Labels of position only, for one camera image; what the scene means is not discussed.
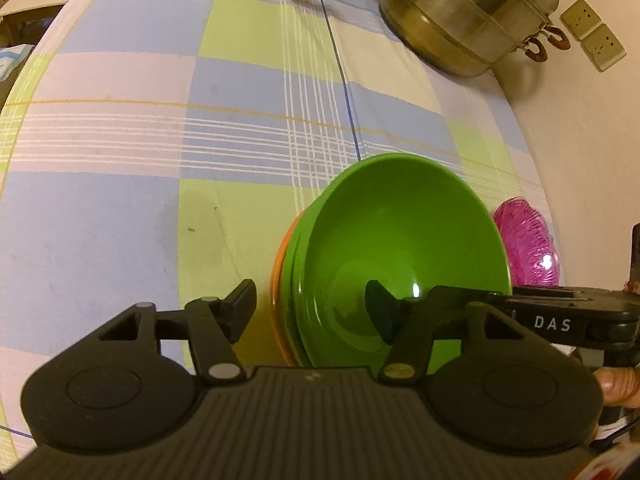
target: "stacked bowl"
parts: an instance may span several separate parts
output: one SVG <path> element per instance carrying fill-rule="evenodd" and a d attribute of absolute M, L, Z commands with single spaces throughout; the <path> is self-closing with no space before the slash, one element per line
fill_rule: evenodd
<path fill-rule="evenodd" d="M 345 170 L 283 239 L 271 317 L 289 365 L 379 371 L 389 346 L 367 315 L 369 280 L 396 298 L 435 285 L 511 293 L 504 246 L 480 199 L 449 170 L 404 153 Z M 460 354 L 459 341 L 437 343 L 432 360 Z"/>

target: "checkered tablecloth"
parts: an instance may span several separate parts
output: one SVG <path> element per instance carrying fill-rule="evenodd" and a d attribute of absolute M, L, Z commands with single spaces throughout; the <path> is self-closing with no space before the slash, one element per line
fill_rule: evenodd
<path fill-rule="evenodd" d="M 137 301 L 174 309 L 253 278 L 236 350 L 281 363 L 282 235 L 344 168 L 389 151 L 550 221 L 494 77 L 431 69 L 377 0 L 71 0 L 0 115 L 0 467 L 33 446 L 28 375 Z"/>

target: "pot handle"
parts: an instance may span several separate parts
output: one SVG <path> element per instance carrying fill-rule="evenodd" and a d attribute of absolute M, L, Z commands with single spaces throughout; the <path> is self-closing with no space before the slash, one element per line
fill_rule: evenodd
<path fill-rule="evenodd" d="M 537 46 L 538 51 L 534 52 L 533 50 L 526 48 L 524 50 L 524 53 L 527 57 L 529 57 L 533 61 L 537 61 L 538 63 L 542 63 L 543 61 L 547 60 L 548 56 L 546 55 L 545 47 L 542 46 L 542 43 L 540 43 L 540 40 L 538 38 L 531 38 L 528 43 L 533 43 L 535 46 Z"/>
<path fill-rule="evenodd" d="M 560 50 L 569 50 L 571 48 L 571 42 L 569 41 L 569 38 L 564 33 L 564 30 L 558 27 L 554 27 L 553 25 L 547 25 L 545 27 L 545 30 L 548 30 L 549 32 L 551 32 L 552 34 L 555 34 L 556 36 L 560 36 L 559 40 L 558 38 L 555 38 L 553 36 L 549 36 L 549 35 L 546 36 L 546 39 L 548 40 L 548 42 L 551 43 L 554 47 L 559 48 Z"/>

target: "power outlet plate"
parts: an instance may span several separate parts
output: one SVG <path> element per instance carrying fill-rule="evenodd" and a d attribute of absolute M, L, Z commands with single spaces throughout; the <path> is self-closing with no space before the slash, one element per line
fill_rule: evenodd
<path fill-rule="evenodd" d="M 582 41 L 602 23 L 600 16 L 584 0 L 575 2 L 560 15 L 560 19 L 578 41 Z"/>
<path fill-rule="evenodd" d="M 605 23 L 582 40 L 582 48 L 600 72 L 626 56 L 625 48 Z"/>

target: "metal pot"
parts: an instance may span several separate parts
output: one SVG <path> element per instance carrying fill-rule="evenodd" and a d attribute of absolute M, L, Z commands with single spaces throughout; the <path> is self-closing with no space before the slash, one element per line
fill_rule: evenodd
<path fill-rule="evenodd" d="M 543 32 L 557 48 L 569 40 L 549 15 L 559 0 L 381 0 L 395 32 L 426 60 L 455 75 L 476 76 L 518 48 L 546 60 Z M 538 50 L 531 50 L 530 44 Z"/>

